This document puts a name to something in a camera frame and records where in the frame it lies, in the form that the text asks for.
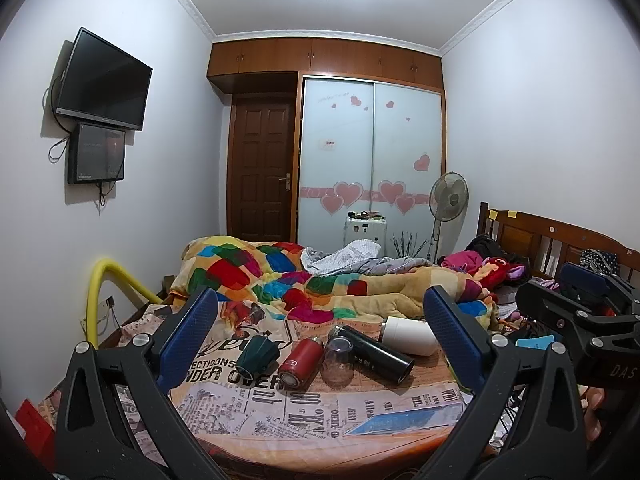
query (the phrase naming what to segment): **wall socket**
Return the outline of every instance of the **wall socket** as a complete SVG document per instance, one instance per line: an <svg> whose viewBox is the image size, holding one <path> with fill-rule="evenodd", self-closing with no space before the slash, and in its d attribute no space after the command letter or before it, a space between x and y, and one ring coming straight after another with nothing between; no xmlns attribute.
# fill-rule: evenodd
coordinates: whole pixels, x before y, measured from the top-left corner
<svg viewBox="0 0 640 480"><path fill-rule="evenodd" d="M96 314L98 318L98 324L104 321L109 323L108 321L109 310L113 308L114 305L115 305L115 301L113 299L113 296L109 296L106 300L103 300L100 303L98 303L98 309ZM85 317L80 319L80 326L82 326L82 332L84 332L84 334L86 335L86 318Z"/></svg>

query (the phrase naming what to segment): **frosted glass door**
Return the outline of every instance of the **frosted glass door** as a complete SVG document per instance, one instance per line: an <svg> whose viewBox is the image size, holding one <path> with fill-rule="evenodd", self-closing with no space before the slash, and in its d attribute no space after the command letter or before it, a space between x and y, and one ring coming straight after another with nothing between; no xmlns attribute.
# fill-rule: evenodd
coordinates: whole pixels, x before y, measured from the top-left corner
<svg viewBox="0 0 640 480"><path fill-rule="evenodd" d="M369 209L373 84L309 79L300 146L298 243L342 247L347 211Z"/></svg>
<svg viewBox="0 0 640 480"><path fill-rule="evenodd" d="M441 175L440 94L375 85L372 210L386 217L386 256L396 256L393 235L418 246L431 237L429 193ZM420 252L426 256L428 244Z"/></svg>

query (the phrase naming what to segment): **yellow hose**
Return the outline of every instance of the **yellow hose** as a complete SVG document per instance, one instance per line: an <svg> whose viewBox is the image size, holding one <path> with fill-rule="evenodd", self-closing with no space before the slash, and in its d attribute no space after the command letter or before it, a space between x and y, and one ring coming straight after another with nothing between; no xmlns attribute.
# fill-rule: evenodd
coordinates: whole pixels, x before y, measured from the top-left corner
<svg viewBox="0 0 640 480"><path fill-rule="evenodd" d="M117 262L105 258L94 265L89 280L89 293L86 298L86 340L98 348L98 294L102 286L105 272L112 272L123 282L129 284L151 303L162 303L162 300L140 283Z"/></svg>

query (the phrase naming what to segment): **wooden headboard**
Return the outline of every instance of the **wooden headboard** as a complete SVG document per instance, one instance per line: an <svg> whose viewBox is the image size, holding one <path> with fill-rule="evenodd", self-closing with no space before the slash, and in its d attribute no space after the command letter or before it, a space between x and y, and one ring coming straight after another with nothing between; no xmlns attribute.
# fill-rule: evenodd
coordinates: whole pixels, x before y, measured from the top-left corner
<svg viewBox="0 0 640 480"><path fill-rule="evenodd" d="M578 263L584 249L618 255L620 275L631 281L640 271L640 253L603 234L519 211L497 211L480 203L478 234L490 234L508 253L529 258L534 276L557 278L565 262Z"/></svg>

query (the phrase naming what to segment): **standing fan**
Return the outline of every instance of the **standing fan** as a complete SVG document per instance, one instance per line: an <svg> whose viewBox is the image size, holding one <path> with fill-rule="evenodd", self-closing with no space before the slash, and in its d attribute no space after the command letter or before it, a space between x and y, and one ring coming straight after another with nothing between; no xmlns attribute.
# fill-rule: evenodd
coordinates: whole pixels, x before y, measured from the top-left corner
<svg viewBox="0 0 640 480"><path fill-rule="evenodd" d="M431 261L431 249L434 244L433 260L435 261L438 256L440 225L442 222L449 222L457 218L462 213L468 200L469 190L466 188L466 182L462 175L451 171L445 173L433 184L429 196L429 209L431 209L435 222L433 223L429 252L427 253L429 261Z"/></svg>

